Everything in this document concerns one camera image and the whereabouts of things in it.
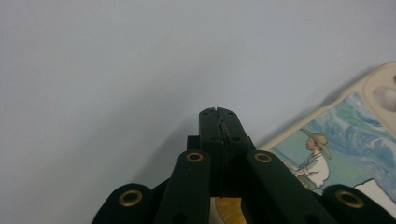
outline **brass grommet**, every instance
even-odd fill
[[[364,206],[364,201],[360,197],[344,189],[337,190],[335,192],[335,197],[338,199],[338,201],[346,204],[349,207],[362,208]]]
[[[187,160],[191,162],[198,162],[204,159],[204,156],[198,152],[192,152],[187,155]]]
[[[254,159],[259,162],[270,162],[272,160],[272,157],[266,153],[259,152],[254,155]]]
[[[132,200],[127,200],[126,197],[129,195],[134,195],[135,197]],[[124,207],[131,207],[140,203],[142,199],[142,192],[137,189],[130,189],[121,194],[121,196],[119,197],[119,203]]]

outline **straw hat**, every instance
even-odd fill
[[[327,144],[326,135],[324,135],[323,133],[311,133],[306,129],[301,129],[301,131],[303,131],[303,133],[308,135],[310,138],[314,139],[315,142],[320,146],[322,151],[324,151],[326,156],[329,157],[329,159],[332,158],[332,154],[330,153],[330,150],[326,147]]]

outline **cartoon man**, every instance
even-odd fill
[[[318,189],[323,186],[324,181],[329,178],[329,165],[323,156],[324,154],[331,159],[332,154],[326,147],[327,137],[323,133],[311,133],[306,129],[301,129],[306,135],[306,149],[311,151],[306,162],[300,165],[294,175],[308,189]]]

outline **white wall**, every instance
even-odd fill
[[[396,2],[15,0],[0,7],[0,223],[90,223],[167,178],[199,111],[259,145],[396,60]]]

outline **white shirt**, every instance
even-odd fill
[[[321,152],[317,155],[311,153],[308,160],[300,165],[300,169],[315,183],[317,188],[323,186],[324,181],[329,178],[329,166]]]

